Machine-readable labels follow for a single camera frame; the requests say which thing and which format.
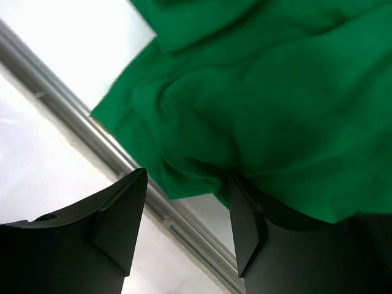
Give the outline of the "green t shirt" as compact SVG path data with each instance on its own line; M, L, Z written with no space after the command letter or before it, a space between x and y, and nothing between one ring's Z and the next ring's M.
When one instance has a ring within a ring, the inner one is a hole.
M134 1L156 37L91 112L170 199L238 172L308 216L391 212L390 1Z

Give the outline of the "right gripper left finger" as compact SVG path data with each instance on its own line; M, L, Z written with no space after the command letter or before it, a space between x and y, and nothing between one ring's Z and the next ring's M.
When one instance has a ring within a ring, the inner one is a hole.
M148 175L29 222L1 225L2 293L121 293L130 274Z

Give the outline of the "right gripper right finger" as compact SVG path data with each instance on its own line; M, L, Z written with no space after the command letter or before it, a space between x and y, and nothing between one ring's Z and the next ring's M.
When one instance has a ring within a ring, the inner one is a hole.
M390 293L391 216L358 213L330 224L228 181L238 274L247 293Z

